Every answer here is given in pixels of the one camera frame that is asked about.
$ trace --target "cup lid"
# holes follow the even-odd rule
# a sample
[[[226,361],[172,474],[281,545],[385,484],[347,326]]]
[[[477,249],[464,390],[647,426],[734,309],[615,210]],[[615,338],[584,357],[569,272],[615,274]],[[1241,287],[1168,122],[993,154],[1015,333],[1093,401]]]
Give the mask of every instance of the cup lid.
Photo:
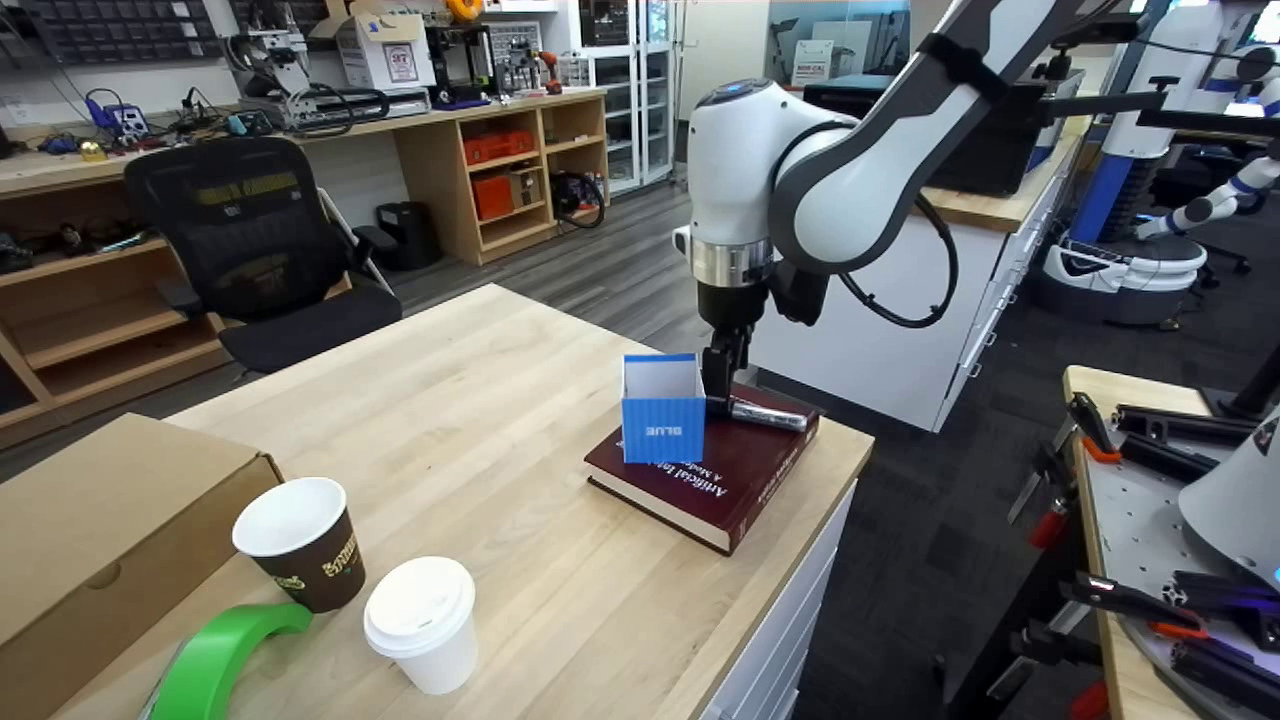
[[[366,635],[382,654],[424,654],[469,624],[472,570],[449,554],[418,554],[391,566],[366,603]]]

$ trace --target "book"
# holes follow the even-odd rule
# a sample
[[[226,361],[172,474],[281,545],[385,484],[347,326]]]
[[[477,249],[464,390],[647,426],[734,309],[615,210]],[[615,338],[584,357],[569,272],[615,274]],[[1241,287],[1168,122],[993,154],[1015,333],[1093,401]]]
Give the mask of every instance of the book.
[[[589,484],[734,554],[820,424],[814,403],[781,390],[735,389],[735,401],[802,413],[810,431],[711,416],[701,462],[624,462],[615,426],[584,454]]]

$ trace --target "blue box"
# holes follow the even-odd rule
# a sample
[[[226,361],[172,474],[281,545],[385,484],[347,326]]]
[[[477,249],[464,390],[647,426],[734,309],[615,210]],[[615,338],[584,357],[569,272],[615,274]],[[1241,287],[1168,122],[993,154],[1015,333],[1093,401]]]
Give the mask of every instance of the blue box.
[[[710,407],[697,350],[624,357],[624,462],[701,462]]]

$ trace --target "paper cup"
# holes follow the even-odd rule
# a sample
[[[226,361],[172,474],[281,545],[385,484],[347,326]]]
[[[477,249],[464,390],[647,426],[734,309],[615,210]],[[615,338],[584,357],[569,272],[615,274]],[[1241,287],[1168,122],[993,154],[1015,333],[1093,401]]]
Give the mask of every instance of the paper cup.
[[[345,484],[299,474],[258,497],[234,522],[234,545],[314,612],[345,609],[366,584],[366,559]]]
[[[376,654],[427,697],[449,697],[469,684],[481,659],[477,643],[477,584],[449,554],[418,554],[391,566],[366,603],[366,641]]]

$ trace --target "floor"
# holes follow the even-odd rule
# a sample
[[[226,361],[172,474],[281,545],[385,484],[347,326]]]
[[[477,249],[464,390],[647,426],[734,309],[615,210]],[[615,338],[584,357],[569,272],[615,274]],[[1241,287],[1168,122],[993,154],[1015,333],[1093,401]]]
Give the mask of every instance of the floor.
[[[564,228],[554,242],[494,269],[434,264],[402,272],[391,283],[409,309],[505,283],[654,349],[701,349],[710,333],[674,249],[674,228],[686,221],[686,189],[662,185],[622,201],[606,228]],[[1110,326],[1024,299],[1006,315],[986,374],[972,379],[939,437],[830,403],[835,418],[877,437],[877,454],[854,504],[796,715],[939,715],[944,693],[934,659],[950,654],[950,669],[966,669],[1033,565],[1027,519],[1009,522],[1006,511],[1027,454],[1059,418],[1063,364],[1241,389],[1280,326],[1271,228],[1271,210],[1259,210],[1206,230],[1212,242],[1247,249],[1251,274],[1223,272],[1182,326]],[[226,369],[130,407],[169,416],[234,382],[241,374]],[[108,416],[0,452],[0,474],[37,462]],[[1036,673],[1009,715],[1063,715],[1093,679],[1093,669]]]

